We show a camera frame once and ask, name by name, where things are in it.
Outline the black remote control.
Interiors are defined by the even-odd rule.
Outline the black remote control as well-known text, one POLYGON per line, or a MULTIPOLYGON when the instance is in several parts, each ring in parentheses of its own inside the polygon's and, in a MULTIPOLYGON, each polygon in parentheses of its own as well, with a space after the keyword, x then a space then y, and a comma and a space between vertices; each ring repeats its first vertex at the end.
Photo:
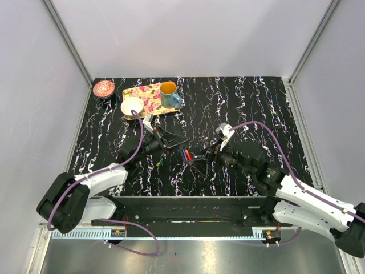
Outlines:
POLYGON ((179 152, 182 156, 184 163, 190 163, 197 158, 197 156, 190 152, 190 150, 185 146, 180 147, 179 152))

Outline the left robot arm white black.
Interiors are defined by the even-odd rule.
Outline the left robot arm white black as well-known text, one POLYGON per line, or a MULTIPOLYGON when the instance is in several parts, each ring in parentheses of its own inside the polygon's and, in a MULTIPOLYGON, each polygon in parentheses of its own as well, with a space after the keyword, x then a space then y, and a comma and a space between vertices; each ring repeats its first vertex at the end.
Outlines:
POLYGON ((69 233, 79 223, 119 225, 124 219, 123 203, 112 196, 96 195, 116 185, 123 185, 136 175, 140 161, 155 152, 168 154, 188 142, 184 135, 155 126, 144 138, 127 141, 116 160, 106 167, 84 175, 59 174, 37 206, 37 213, 47 220, 50 231, 69 233))

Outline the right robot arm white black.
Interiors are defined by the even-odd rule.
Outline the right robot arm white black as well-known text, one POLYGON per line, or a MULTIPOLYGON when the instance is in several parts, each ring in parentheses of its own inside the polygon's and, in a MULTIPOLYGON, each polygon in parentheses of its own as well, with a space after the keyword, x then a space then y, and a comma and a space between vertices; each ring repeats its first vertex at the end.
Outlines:
POLYGON ((316 190, 270 162, 264 150, 252 144, 235 150, 217 143, 199 156, 187 150, 183 153, 188 164, 204 176, 211 162, 249 174, 256 191, 267 196, 259 212, 262 224, 296 225, 330 239, 351 256, 364 257, 364 203, 353 205, 316 190))

